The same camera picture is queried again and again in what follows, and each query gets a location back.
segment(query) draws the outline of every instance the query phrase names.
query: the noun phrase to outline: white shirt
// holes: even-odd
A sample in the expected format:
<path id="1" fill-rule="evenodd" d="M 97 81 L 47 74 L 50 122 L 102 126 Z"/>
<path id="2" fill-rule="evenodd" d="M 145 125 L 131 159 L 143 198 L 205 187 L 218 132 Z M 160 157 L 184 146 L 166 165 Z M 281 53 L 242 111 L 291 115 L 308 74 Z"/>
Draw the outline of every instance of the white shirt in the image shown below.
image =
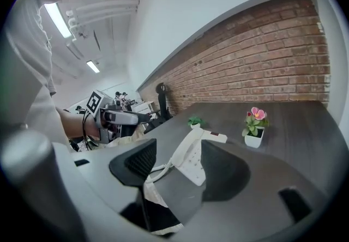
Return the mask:
<path id="1" fill-rule="evenodd" d="M 25 123 L 29 128 L 45 134 L 52 142 L 68 145 L 68 138 L 50 95 L 56 92 L 51 76 L 51 45 L 41 25 L 38 0 L 17 0 L 6 21 L 5 33 L 14 57 L 18 57 L 42 84 Z"/>

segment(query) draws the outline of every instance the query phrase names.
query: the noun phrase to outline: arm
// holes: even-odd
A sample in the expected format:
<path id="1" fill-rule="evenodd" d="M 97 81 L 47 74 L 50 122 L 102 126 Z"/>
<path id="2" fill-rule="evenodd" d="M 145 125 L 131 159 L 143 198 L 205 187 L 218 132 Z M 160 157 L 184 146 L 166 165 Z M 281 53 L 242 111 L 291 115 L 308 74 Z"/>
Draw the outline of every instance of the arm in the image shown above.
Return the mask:
<path id="1" fill-rule="evenodd" d="M 56 110 L 61 117 L 62 125 L 65 131 L 65 134 L 68 138 L 80 137 L 83 136 L 82 132 L 82 118 L 81 114 L 72 114 L 66 111 L 63 111 L 56 107 Z M 99 130 L 96 126 L 95 121 L 92 116 L 88 116 L 85 122 L 85 131 L 86 135 L 91 135 L 99 138 Z"/>

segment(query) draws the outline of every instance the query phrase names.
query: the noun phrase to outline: desk surface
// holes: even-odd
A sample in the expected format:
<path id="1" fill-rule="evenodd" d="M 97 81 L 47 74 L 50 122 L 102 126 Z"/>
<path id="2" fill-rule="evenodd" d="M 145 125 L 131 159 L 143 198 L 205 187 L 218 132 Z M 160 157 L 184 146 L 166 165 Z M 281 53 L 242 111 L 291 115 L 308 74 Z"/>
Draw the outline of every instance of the desk surface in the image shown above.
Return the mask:
<path id="1" fill-rule="evenodd" d="M 241 135 L 246 112 L 253 106 L 265 110 L 270 121 L 270 127 L 266 129 L 258 149 L 247 147 Z M 232 152 L 236 150 L 242 154 L 244 150 L 247 152 L 254 150 L 283 160 L 313 183 L 327 198 L 335 193 L 346 172 L 349 162 L 348 148 L 335 121 L 319 102 L 194 104 L 146 134 L 147 138 L 157 139 L 158 152 L 155 165 L 168 162 L 180 142 L 191 130 L 187 126 L 191 116 L 198 116 L 205 120 L 207 122 L 203 126 L 205 130 L 228 136 L 227 143 L 230 145 L 224 145 L 223 149 L 232 150 Z M 155 186 L 166 204 L 184 225 L 199 210 L 201 216 L 209 217 L 215 212 L 214 210 L 225 206 L 221 203 L 203 204 L 200 198 L 204 185 L 195 186 L 176 169 L 156 182 Z M 244 238 L 248 241 L 252 237 L 253 235 Z"/>

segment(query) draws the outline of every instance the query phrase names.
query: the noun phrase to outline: black chair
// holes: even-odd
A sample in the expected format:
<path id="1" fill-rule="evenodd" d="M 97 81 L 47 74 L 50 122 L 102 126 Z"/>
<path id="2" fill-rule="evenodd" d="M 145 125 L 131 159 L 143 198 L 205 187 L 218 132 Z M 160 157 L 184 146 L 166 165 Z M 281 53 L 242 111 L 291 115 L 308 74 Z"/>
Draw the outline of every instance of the black chair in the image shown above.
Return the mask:
<path id="1" fill-rule="evenodd" d="M 152 131 L 156 127 L 160 126 L 161 124 L 164 124 L 167 120 L 170 120 L 172 118 L 172 115 L 169 112 L 169 108 L 166 105 L 166 86 L 164 83 L 160 83 L 156 86 L 155 91 L 159 94 L 158 100 L 159 100 L 159 106 L 160 110 L 154 111 L 152 113 L 156 113 L 158 118 L 150 121 L 148 123 L 148 126 L 146 130 L 144 131 L 144 134 Z"/>

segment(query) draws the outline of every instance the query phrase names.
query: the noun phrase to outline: pink flower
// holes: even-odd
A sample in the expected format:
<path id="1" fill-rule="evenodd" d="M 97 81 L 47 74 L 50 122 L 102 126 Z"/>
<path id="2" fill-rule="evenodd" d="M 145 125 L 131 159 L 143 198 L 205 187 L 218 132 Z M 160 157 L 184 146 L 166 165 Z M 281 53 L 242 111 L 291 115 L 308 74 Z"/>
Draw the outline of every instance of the pink flower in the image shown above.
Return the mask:
<path id="1" fill-rule="evenodd" d="M 263 120 L 266 117 L 266 113 L 257 107 L 252 107 L 251 111 L 257 120 Z"/>

